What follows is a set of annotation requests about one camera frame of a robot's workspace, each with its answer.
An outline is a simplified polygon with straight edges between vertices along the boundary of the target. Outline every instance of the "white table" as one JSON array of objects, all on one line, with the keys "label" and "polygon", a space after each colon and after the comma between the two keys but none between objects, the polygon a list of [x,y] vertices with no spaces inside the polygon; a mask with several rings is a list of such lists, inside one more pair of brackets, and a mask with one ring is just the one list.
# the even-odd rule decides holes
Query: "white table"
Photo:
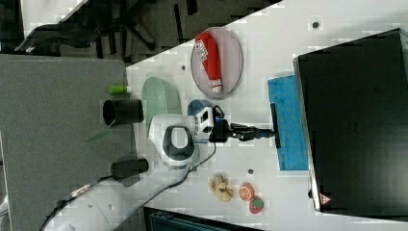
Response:
[{"label": "white table", "polygon": [[[312,28],[315,21],[320,24],[317,29]],[[242,46],[242,82],[226,100],[213,102],[230,122],[271,123],[267,80],[293,74],[294,57],[397,27],[408,30],[408,3],[404,0],[286,0],[273,5],[224,27]],[[185,115],[191,100],[204,98],[191,77],[192,46],[191,40],[129,66],[132,97],[141,98],[146,73],[156,71],[178,89]],[[140,157],[157,162],[157,153],[145,140],[145,124],[136,124],[135,129]],[[230,140],[217,147],[216,156],[185,183],[162,192],[146,206],[263,230],[408,229],[408,223],[316,213],[307,195],[308,172],[280,171],[273,139]],[[211,149],[203,148],[202,153]],[[252,175],[247,173],[249,168],[254,169]],[[216,172],[229,179],[236,193],[229,203],[218,201],[208,189]],[[251,183],[266,202],[260,215],[251,215],[248,204],[240,200],[237,192],[243,182]]]},{"label": "white table", "polygon": [[20,0],[24,37],[44,24],[63,21],[88,0]]}]

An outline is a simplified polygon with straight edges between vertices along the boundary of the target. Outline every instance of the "blue cloth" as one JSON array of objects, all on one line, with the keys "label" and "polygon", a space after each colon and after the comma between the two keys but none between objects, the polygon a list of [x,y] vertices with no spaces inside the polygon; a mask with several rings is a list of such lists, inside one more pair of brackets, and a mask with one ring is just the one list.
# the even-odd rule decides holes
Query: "blue cloth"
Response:
[{"label": "blue cloth", "polygon": [[307,170],[308,159],[300,116],[296,79],[292,76],[268,80],[269,101],[275,104],[281,147],[281,170]]}]

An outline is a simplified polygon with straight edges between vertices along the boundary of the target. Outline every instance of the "office chair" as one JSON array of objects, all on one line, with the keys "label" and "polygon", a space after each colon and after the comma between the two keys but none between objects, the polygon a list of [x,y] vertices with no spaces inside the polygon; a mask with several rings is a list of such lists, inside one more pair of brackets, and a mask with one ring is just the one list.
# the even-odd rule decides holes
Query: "office chair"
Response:
[{"label": "office chair", "polygon": [[[155,40],[148,41],[135,29],[139,23],[135,16],[146,2],[155,3],[155,0],[139,0],[129,11],[126,11],[126,0],[89,0],[67,20],[37,27],[15,48],[15,51],[33,53],[36,48],[49,47],[53,44],[58,47],[65,44],[84,48],[96,42],[97,57],[102,59],[101,38],[109,37],[110,53],[114,54],[116,53],[115,32],[121,33],[122,60],[129,59],[126,56],[127,32],[138,38],[149,50],[154,50]],[[114,3],[120,6],[119,18],[112,17]]]}]

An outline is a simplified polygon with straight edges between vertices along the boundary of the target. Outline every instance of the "ketchup bottle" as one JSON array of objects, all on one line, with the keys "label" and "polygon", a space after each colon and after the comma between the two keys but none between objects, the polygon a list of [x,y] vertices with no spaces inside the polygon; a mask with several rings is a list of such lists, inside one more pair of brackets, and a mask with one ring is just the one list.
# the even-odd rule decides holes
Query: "ketchup bottle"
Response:
[{"label": "ketchup bottle", "polygon": [[195,37],[195,51],[207,72],[213,92],[221,92],[222,82],[217,42],[210,33],[200,33]]}]

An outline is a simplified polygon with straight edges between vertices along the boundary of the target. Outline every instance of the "green plate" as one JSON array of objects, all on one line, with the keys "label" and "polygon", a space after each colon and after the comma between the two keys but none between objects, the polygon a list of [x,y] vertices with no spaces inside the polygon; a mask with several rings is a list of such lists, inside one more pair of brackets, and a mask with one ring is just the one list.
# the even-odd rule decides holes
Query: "green plate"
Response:
[{"label": "green plate", "polygon": [[161,114],[181,114],[180,97],[177,89],[168,81],[150,77],[143,85],[141,100],[145,111],[147,128],[152,117]]}]

